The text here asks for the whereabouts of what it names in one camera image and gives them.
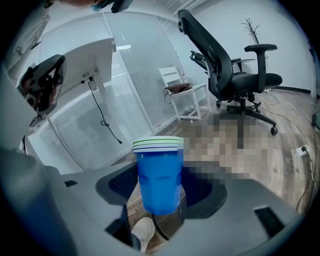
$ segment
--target chair wheel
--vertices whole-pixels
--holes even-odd
[[[276,135],[278,133],[278,128],[277,127],[272,127],[271,128],[271,134]]]

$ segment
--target white cable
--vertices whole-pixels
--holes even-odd
[[[272,112],[272,111],[267,110],[267,109],[264,108],[264,106],[270,106],[270,105],[275,105],[275,104],[279,103],[279,100],[277,99],[276,96],[274,96],[274,95],[272,95],[272,94],[270,94],[270,93],[268,93],[268,94],[271,95],[271,96],[273,96],[273,97],[276,99],[276,103],[263,104],[263,105],[262,105],[262,108],[263,108],[265,111],[268,111],[268,112],[270,112],[270,113],[272,113],[272,114],[281,116],[281,117],[287,119],[288,121],[290,121],[291,123],[293,123],[293,124],[299,129],[299,131],[303,134],[303,136],[304,136],[304,138],[305,138],[305,140],[306,140],[306,144],[308,145],[309,149],[311,149],[310,146],[309,146],[309,141],[308,141],[307,136],[305,135],[305,133],[302,131],[302,129],[300,129],[300,127],[299,127],[295,122],[293,122],[292,120],[290,120],[288,117],[284,116],[283,114],[279,114],[279,113],[276,113],[276,112]],[[313,186],[314,186],[315,192],[317,193],[317,187],[316,187],[316,183],[315,183],[314,175],[313,175],[313,162],[312,162],[311,152],[310,152],[309,157],[310,157],[310,173],[311,173],[311,179],[312,179],[312,181],[313,181]]]
[[[273,96],[273,97],[276,99],[276,103],[263,104],[263,105],[262,105],[262,108],[263,108],[265,111],[268,111],[268,112],[270,112],[270,113],[272,113],[272,114],[276,114],[276,115],[278,115],[278,116],[281,116],[281,117],[287,119],[288,121],[290,121],[291,123],[293,123],[293,124],[299,129],[299,131],[303,134],[303,136],[304,136],[304,138],[305,138],[305,140],[306,140],[306,144],[309,146],[309,141],[308,141],[307,136],[305,135],[305,133],[300,129],[300,127],[299,127],[294,121],[290,120],[288,117],[284,116],[283,114],[279,114],[279,113],[276,113],[276,112],[272,112],[272,111],[267,110],[267,109],[264,108],[264,106],[275,105],[275,104],[279,103],[279,100],[277,99],[276,96],[274,96],[274,95],[272,95],[272,94],[269,94],[269,95]]]

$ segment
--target stacked cups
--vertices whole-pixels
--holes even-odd
[[[133,143],[144,208],[173,213],[180,204],[184,141],[174,136],[144,137]]]

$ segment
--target blue cup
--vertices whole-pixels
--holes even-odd
[[[144,208],[155,215],[167,215],[174,213],[180,205],[184,158],[181,144],[158,142],[136,147],[133,144],[133,152],[137,156]]]

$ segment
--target chair backrest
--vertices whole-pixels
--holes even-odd
[[[176,66],[159,68],[159,72],[165,84],[165,88],[173,86],[174,84],[183,83]]]
[[[229,55],[189,11],[180,10],[178,17],[183,32],[203,54],[208,65],[209,91],[219,100],[224,100],[224,90],[227,89],[234,73]]]

